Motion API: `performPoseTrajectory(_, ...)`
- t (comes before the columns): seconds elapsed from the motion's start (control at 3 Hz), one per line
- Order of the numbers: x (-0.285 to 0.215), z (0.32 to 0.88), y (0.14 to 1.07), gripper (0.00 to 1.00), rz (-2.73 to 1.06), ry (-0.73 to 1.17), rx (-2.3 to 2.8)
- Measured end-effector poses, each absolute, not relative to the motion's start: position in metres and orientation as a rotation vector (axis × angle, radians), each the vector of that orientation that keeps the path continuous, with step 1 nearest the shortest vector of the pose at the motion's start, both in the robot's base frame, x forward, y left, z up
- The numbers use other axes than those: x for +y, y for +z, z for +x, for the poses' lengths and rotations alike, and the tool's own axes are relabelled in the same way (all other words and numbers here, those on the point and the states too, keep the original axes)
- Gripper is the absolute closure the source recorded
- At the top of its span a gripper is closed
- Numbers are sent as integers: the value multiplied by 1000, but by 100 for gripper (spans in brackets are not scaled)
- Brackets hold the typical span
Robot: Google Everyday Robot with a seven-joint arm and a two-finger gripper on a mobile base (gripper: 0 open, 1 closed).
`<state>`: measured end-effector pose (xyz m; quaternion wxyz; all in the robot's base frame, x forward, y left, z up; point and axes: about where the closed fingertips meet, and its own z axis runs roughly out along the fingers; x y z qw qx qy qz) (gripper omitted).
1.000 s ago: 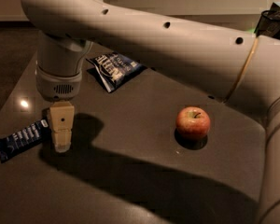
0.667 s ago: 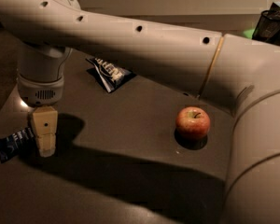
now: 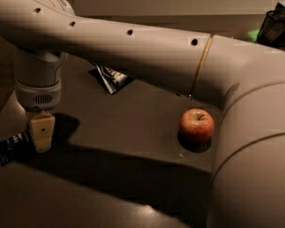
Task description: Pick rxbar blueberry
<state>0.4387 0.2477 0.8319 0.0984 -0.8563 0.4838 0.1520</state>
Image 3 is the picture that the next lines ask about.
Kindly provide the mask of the white gripper with vent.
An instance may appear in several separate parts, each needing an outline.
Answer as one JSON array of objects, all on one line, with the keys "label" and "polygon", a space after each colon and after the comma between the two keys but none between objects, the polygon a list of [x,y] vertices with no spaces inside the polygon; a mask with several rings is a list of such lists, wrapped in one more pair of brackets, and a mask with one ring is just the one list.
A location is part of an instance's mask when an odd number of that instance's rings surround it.
[{"label": "white gripper with vent", "polygon": [[48,111],[60,103],[61,89],[61,81],[47,86],[25,85],[19,81],[15,83],[15,94],[20,106],[27,112],[39,112],[28,114],[28,127],[37,153],[45,153],[51,148],[55,117]]}]

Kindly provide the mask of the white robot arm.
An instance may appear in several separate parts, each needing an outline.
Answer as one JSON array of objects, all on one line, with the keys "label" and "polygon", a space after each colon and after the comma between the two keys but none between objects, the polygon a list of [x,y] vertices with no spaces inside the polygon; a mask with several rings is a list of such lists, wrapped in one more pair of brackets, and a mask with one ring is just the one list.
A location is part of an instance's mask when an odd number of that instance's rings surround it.
[{"label": "white robot arm", "polygon": [[285,52],[0,0],[51,149],[0,165],[0,228],[285,228]]}]

